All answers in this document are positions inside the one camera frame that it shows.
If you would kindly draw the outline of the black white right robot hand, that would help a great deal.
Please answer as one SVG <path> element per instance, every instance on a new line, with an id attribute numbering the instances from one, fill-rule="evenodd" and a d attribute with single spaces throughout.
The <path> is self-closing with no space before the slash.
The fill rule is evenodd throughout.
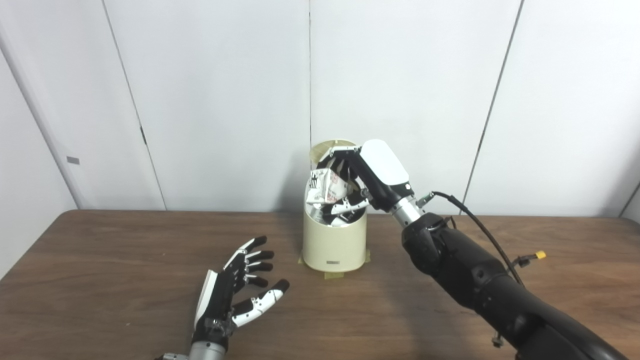
<path id="1" fill-rule="evenodd" d="M 345 196 L 320 205 L 326 224 L 351 223 L 367 207 L 390 214 L 404 229 L 422 216 L 409 174 L 383 140 L 330 146 L 322 153 L 317 169 L 329 169 L 347 187 Z"/>

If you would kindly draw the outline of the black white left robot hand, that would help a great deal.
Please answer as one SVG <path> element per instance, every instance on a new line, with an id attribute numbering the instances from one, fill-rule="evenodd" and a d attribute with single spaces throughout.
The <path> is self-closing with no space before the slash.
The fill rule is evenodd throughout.
<path id="1" fill-rule="evenodd" d="M 274 266 L 268 262 L 274 251 L 258 250 L 268 241 L 266 235 L 250 239 L 240 246 L 220 271 L 210 269 L 205 278 L 194 319 L 192 344 L 217 344 L 224 350 L 233 332 L 265 314 L 290 288 L 281 279 L 271 288 L 269 282 L 257 272 L 270 272 Z M 246 286 L 263 289 L 259 294 L 233 304 L 234 296 Z"/>

